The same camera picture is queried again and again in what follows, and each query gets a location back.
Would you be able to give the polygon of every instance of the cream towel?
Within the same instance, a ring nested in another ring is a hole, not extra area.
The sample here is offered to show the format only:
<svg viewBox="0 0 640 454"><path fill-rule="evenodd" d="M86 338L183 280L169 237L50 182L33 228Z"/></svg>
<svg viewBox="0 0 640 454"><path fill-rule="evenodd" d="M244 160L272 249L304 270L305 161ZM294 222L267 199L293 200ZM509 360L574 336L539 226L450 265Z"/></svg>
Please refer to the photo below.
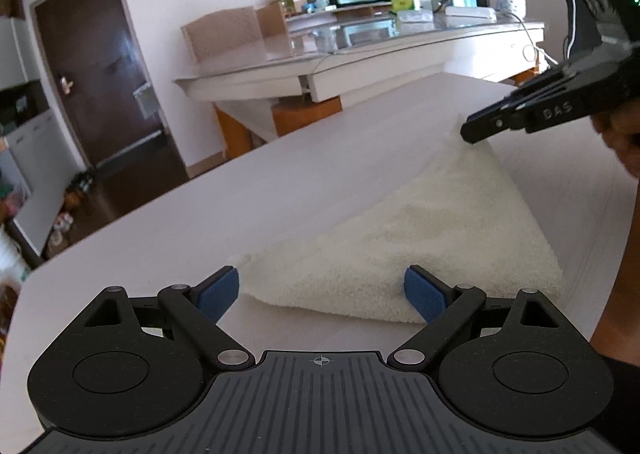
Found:
<svg viewBox="0 0 640 454"><path fill-rule="evenodd" d="M418 264L449 286L492 297L523 287L557 301L553 250L487 142L469 145L460 125L411 183L313 239L284 241L237 264L241 292L292 306L393 322L423 322L407 302L404 271Z"/></svg>

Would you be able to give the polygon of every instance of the brown door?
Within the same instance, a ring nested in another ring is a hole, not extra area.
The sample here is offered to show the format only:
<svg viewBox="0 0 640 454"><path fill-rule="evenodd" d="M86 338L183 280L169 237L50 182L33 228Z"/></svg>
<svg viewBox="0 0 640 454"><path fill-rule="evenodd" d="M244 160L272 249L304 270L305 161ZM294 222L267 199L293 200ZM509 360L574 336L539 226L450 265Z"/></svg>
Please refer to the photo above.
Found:
<svg viewBox="0 0 640 454"><path fill-rule="evenodd" d="M133 92L145 83L120 0L46 0L38 28L66 114L96 165L161 129ZM62 88L62 82L70 89Z"/></svg>

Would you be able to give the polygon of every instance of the blue gripper pad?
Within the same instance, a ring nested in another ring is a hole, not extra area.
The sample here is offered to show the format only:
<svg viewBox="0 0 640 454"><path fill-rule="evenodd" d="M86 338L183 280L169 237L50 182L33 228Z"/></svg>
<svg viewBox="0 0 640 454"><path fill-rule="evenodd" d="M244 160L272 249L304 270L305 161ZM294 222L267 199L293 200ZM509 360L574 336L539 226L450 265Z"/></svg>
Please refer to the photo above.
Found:
<svg viewBox="0 0 640 454"><path fill-rule="evenodd" d="M447 309L446 295L411 268L404 272L404 296L425 322L431 322Z"/></svg>
<svg viewBox="0 0 640 454"><path fill-rule="evenodd" d="M198 309L213 322L218 322L236 301L239 291L238 270L232 269L200 294Z"/></svg>

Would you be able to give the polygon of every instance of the desk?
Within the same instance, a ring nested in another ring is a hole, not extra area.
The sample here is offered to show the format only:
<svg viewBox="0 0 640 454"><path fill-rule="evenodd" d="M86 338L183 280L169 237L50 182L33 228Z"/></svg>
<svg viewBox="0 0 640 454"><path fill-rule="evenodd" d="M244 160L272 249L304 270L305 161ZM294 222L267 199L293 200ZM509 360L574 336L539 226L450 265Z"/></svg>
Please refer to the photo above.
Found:
<svg viewBox="0 0 640 454"><path fill-rule="evenodd" d="M0 378L2 454L19 452L40 433L29 370L104 287L141 297L174 283L195 285L229 257L327 231L414 179L459 113L509 90L454 75L414 82L230 161L35 271L18 300ZM558 256L567 282L562 308L590 337L620 267L637 182L586 119L534 135L502 133L492 145ZM380 350L386 357L420 328L249 297L220 326L257 358L265 349Z"/></svg>
<svg viewBox="0 0 640 454"><path fill-rule="evenodd" d="M526 26L535 43L543 41L543 23L527 21ZM403 24L380 17L244 44L207 59L193 77L176 82L189 97L215 102L226 115L273 142L289 133L272 114L282 107L283 97L307 95L314 103L337 100L339 110L434 73L498 82L535 66L529 37L512 19L437 15L433 23ZM546 68L543 57L540 66ZM311 118L334 112L330 105ZM219 120L229 149L238 128L230 124L227 130L228 119Z"/></svg>

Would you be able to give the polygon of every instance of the table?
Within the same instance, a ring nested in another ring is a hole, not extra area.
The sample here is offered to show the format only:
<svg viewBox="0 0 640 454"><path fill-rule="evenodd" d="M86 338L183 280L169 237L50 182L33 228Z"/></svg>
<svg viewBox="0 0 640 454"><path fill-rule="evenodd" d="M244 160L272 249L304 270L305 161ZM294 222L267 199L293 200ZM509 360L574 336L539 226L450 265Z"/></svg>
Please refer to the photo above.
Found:
<svg viewBox="0 0 640 454"><path fill-rule="evenodd" d="M37 357L104 287L132 297L195 285L229 257L328 230L422 171L459 113L510 87L434 75L265 145L116 221L33 273L25 284L0 378L0 451L41 432L26 391ZM567 316L590 337L615 280L637 182L590 127L576 121L534 135L502 133L494 150L558 255ZM380 350L419 325L371 322L241 297L221 327L256 357L265 349Z"/></svg>
<svg viewBox="0 0 640 454"><path fill-rule="evenodd" d="M528 20L525 25L535 43L543 41L544 23ZM491 21L438 14L433 23L403 24L377 16L243 43L214 53L193 77L176 82L189 97L215 102L242 127L273 142L291 127L335 113L334 105L318 107L325 102L338 101L338 110L347 109L434 73L498 82L537 66L546 69L544 57L536 63L529 36L511 18ZM300 99L302 95L316 108ZM289 98L284 106L282 98ZM281 126L278 115L282 109L290 114L296 98L301 109L316 112ZM227 155L235 158L250 150L242 127L218 113Z"/></svg>

